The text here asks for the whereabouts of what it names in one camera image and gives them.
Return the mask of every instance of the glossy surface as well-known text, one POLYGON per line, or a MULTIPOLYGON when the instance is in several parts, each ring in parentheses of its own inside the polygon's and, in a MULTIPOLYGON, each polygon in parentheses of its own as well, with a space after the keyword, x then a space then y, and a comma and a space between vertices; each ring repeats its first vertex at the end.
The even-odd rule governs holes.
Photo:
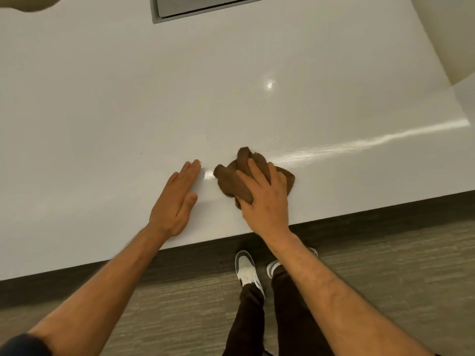
POLYGON ((0 10, 0 279, 112 257, 199 158, 179 246, 249 228, 212 170, 296 176, 291 223, 475 189, 475 139, 410 0, 264 0, 153 25, 148 0, 0 10))

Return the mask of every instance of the left hand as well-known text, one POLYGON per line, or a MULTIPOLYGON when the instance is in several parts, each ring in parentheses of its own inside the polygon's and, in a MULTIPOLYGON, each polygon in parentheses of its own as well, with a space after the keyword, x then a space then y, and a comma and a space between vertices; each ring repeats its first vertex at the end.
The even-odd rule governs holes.
POLYGON ((181 171, 168 179, 162 194, 151 210, 149 226, 157 229, 167 239, 179 235, 190 219, 190 212, 198 195, 191 193, 201 164, 198 160, 186 162, 181 171))

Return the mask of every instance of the hand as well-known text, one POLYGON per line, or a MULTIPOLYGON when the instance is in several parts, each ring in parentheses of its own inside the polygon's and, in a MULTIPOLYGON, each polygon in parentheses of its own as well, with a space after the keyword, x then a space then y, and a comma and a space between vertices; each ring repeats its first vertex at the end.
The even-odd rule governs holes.
POLYGON ((247 164, 254 179, 241 171, 236 171, 254 198, 254 202, 250 205, 238 197, 244 219, 252 231, 263 239, 288 233, 287 179, 281 172, 277 172, 272 162, 269 162, 271 178, 269 184, 254 160, 250 158, 247 164))
POLYGON ((201 165, 198 160, 185 162, 181 171, 168 179, 162 194, 151 210, 149 226, 163 233, 168 239, 179 235, 190 219, 190 212, 198 195, 190 193, 201 165))

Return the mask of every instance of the forearm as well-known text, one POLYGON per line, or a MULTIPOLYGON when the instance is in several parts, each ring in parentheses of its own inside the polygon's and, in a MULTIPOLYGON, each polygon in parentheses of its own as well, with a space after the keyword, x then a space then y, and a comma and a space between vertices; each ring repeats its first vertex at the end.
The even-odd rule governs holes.
POLYGON ((263 238, 337 356, 431 355, 314 257, 297 236, 285 232, 263 238))
POLYGON ((55 355, 98 355, 151 259, 166 241, 151 226, 132 241, 30 334, 55 355))

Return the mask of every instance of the gray sneaker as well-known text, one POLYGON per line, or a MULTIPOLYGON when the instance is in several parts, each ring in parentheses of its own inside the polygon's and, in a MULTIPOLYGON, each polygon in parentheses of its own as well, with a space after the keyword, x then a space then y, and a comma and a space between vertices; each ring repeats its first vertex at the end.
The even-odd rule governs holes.
MULTIPOLYGON (((316 257, 318 257, 318 252, 313 247, 308 247, 308 250, 311 253, 313 253, 316 257)), ((276 268, 279 267, 280 265, 281 263, 279 260, 272 261, 271 263, 267 265, 266 267, 267 275, 269 276, 270 279, 273 277, 274 271, 276 270, 276 268)))
POLYGON ((265 299, 264 289, 262 288, 261 281, 259 281, 258 274, 256 272, 256 264, 252 259, 252 256, 249 252, 241 250, 236 254, 234 259, 234 265, 236 267, 236 275, 238 276, 239 281, 241 281, 241 286, 253 283, 259 290, 261 290, 262 295, 265 299))

